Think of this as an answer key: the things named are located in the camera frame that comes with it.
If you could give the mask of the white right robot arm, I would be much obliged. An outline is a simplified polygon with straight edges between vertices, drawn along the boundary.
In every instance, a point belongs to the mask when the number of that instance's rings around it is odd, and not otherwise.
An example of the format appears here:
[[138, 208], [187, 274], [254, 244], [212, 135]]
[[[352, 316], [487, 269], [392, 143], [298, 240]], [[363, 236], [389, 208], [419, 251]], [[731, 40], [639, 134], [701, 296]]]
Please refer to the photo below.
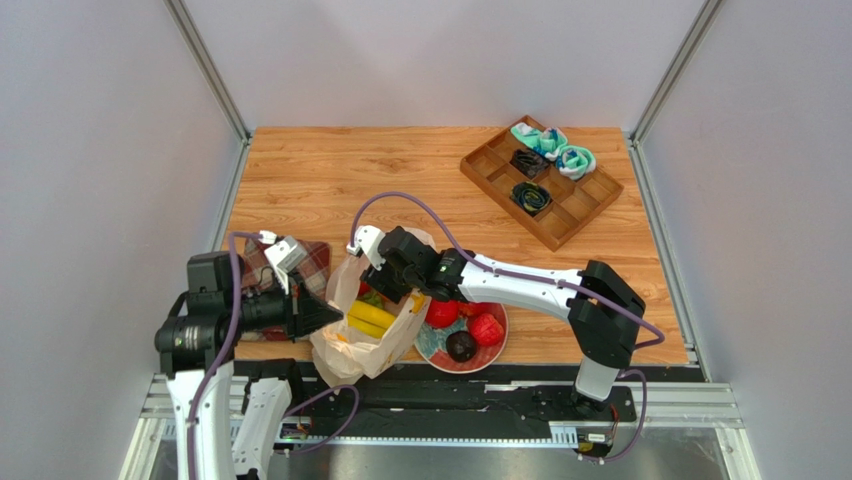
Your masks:
[[389, 300], [418, 291], [441, 302], [515, 306], [569, 324], [583, 354], [574, 392], [585, 400], [608, 399], [638, 347], [646, 304], [604, 262], [580, 270], [522, 267], [469, 250], [437, 251], [401, 227], [360, 226], [347, 251], [368, 260], [363, 281]]

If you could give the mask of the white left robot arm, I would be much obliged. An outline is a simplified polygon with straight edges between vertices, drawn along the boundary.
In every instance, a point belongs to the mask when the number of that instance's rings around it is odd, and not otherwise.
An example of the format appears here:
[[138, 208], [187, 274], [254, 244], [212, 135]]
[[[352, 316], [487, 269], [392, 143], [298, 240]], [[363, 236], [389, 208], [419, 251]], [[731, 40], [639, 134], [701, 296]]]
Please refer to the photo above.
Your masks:
[[304, 398], [302, 375], [293, 359], [240, 367], [235, 342], [247, 330], [275, 325], [300, 339], [342, 317], [309, 291], [297, 270], [308, 256], [302, 248], [273, 246], [264, 255], [272, 286], [251, 288], [239, 302], [240, 256], [191, 257], [188, 289], [155, 335], [175, 414], [181, 479], [267, 478], [285, 413]]

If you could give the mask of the dark purple fake fruit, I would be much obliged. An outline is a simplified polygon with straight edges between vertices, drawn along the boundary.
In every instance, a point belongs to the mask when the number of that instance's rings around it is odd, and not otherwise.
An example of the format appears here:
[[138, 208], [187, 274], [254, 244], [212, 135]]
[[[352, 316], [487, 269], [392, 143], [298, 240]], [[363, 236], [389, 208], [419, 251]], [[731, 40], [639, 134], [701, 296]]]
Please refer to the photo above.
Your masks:
[[447, 337], [445, 348], [454, 362], [465, 363], [477, 354], [479, 346], [471, 333], [458, 331]]

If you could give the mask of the red fake apple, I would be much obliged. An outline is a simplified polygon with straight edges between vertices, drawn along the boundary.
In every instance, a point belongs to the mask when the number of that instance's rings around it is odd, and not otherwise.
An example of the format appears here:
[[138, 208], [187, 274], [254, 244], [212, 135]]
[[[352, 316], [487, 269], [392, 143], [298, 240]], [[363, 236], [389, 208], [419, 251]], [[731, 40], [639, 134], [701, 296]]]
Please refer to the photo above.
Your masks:
[[488, 302], [458, 302], [457, 305], [459, 315], [467, 319], [492, 312], [492, 304]]

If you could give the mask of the yellow fake banana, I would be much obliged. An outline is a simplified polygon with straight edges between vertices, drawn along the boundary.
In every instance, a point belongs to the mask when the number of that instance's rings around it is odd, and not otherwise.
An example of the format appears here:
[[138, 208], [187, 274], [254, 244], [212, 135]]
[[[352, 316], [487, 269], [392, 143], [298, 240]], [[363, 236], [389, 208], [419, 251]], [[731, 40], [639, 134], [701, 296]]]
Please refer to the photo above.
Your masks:
[[376, 339], [381, 339], [395, 320], [393, 314], [360, 300], [356, 300], [347, 313], [350, 327]]

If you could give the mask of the green fake grapes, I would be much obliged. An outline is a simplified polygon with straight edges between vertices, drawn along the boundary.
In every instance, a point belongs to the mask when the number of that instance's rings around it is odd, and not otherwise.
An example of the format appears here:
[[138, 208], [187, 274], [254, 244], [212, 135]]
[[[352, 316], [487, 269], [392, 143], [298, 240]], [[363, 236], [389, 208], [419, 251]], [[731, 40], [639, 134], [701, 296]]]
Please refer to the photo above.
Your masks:
[[376, 308], [384, 309], [384, 299], [378, 292], [367, 292], [360, 298], [360, 300]]

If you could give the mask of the translucent white plastic bag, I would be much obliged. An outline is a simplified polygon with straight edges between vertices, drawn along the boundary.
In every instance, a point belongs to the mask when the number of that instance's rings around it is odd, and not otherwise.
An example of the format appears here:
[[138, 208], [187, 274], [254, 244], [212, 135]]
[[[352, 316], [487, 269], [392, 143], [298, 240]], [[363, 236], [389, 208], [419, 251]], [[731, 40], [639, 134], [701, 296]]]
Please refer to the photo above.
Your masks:
[[332, 387], [375, 378], [399, 361], [413, 347], [430, 306], [417, 289], [399, 301], [364, 291], [361, 275], [369, 266], [366, 254], [349, 254], [334, 270], [325, 298], [344, 316], [310, 335], [314, 365]]

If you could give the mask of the red fake tomato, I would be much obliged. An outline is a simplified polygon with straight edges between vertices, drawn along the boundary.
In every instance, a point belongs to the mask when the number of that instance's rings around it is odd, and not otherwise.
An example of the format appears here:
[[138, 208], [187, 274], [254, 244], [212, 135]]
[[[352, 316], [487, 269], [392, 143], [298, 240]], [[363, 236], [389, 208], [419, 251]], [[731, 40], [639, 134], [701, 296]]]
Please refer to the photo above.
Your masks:
[[434, 329], [443, 329], [451, 326], [459, 317], [459, 305], [457, 301], [439, 301], [433, 299], [430, 302], [425, 323]]

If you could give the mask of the red fake pomegranate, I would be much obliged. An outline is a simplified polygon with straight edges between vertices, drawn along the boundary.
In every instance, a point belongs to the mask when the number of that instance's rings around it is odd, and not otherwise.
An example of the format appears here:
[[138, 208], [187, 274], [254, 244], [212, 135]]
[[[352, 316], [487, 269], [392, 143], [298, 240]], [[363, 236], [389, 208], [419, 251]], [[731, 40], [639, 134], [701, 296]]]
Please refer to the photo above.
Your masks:
[[469, 320], [468, 332], [481, 347], [501, 344], [505, 337], [505, 328], [490, 313], [483, 313]]

